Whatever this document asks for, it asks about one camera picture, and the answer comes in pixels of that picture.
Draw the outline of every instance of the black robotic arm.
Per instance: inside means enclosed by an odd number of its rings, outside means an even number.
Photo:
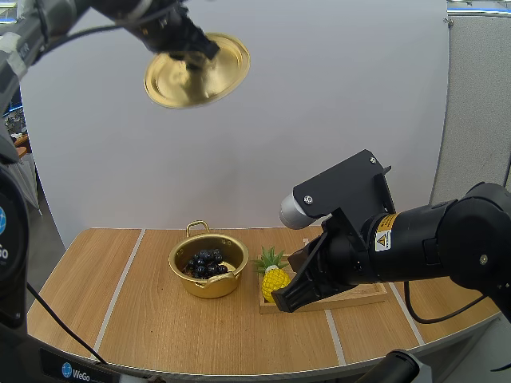
[[[283,201],[280,215],[289,227],[331,217],[317,239],[289,258],[298,274],[273,293],[277,306],[292,312],[361,283],[450,276],[490,297],[511,320],[507,190],[480,183],[460,200],[397,214],[384,176],[389,170],[364,150]]]

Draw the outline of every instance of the pineapple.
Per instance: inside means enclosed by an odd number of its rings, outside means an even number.
[[[260,274],[264,274],[261,290],[264,299],[268,302],[275,301],[271,296],[272,291],[281,289],[291,282],[289,275],[282,270],[287,265],[286,263],[280,262],[283,254],[284,251],[281,251],[275,255],[275,247],[269,250],[265,250],[263,247],[263,256],[261,259],[255,261],[256,271]]]

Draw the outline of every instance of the warning label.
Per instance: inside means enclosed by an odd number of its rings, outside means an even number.
[[[374,250],[384,251],[390,249],[390,237],[392,234],[392,225],[396,220],[397,214],[390,214],[378,225],[376,233],[374,233]]]
[[[379,231],[385,231],[385,230],[392,229],[392,225],[394,224],[394,221],[398,217],[398,214],[399,213],[397,213],[397,214],[390,214],[387,217],[383,218],[380,221],[380,224],[378,225],[378,229],[376,229],[376,232],[378,233]]]
[[[374,249],[376,251],[383,251],[390,249],[390,233],[392,230],[377,231],[374,237]]]

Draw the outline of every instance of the screw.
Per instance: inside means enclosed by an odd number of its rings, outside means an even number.
[[[454,20],[452,18],[444,18],[444,23],[450,28],[454,25]]]

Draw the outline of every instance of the cable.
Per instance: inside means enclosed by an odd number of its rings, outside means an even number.
[[[41,295],[39,295],[38,292],[34,290],[34,288],[28,282],[26,283],[26,288],[34,296],[34,298],[36,298],[36,300],[39,303],[41,303],[41,306],[43,306],[45,310],[48,311],[48,314],[51,315],[51,318],[53,318],[55,322],[58,323],[58,325],[62,327],[62,329],[64,329],[66,333],[68,333],[75,341],[83,345],[87,349],[87,351],[89,351],[92,355],[94,355],[94,357],[96,357],[98,361],[100,361],[104,365],[108,365],[105,359],[103,359],[99,355],[99,353],[94,351],[94,349],[90,345],[82,341],[80,337],[78,337],[68,326],[65,325],[65,323],[54,313],[54,311],[51,310],[51,307],[48,306],[48,303],[46,303],[44,299],[41,298]]]
[[[173,2],[172,5],[165,7],[163,10],[158,10],[157,12],[150,14],[149,16],[146,16],[144,18],[139,18],[132,22],[120,22],[118,24],[112,24],[111,26],[96,26],[94,28],[87,28],[85,30],[81,30],[79,32],[76,32],[75,34],[70,34],[70,35],[60,38],[60,39],[56,40],[54,43],[50,44],[50,46],[45,49],[44,54],[48,54],[49,52],[58,48],[59,46],[64,45],[66,42],[70,42],[72,40],[76,40],[77,38],[82,38],[84,36],[88,36],[90,34],[97,34],[100,32],[108,32],[110,30],[119,30],[121,28],[139,26],[141,24],[145,24],[146,22],[151,22],[152,20],[159,18],[159,17],[163,16],[164,14],[168,13],[172,8],[174,8],[175,5],[176,5],[176,3]]]
[[[413,319],[415,319],[417,322],[422,323],[423,325],[429,325],[431,323],[439,323],[439,322],[445,321],[446,319],[450,319],[450,318],[452,318],[452,317],[454,317],[454,316],[456,316],[458,314],[461,314],[463,311],[469,309],[470,307],[474,306],[475,304],[479,303],[480,301],[482,301],[487,296],[488,295],[482,295],[481,297],[479,297],[475,301],[472,301],[468,305],[462,307],[459,310],[454,311],[451,314],[446,315],[445,317],[434,318],[434,319],[423,319],[423,318],[419,317],[415,313],[414,308],[412,307],[412,302],[410,300],[410,282],[405,281],[405,304],[406,304],[406,308],[408,309],[408,312],[410,313],[410,316]]]

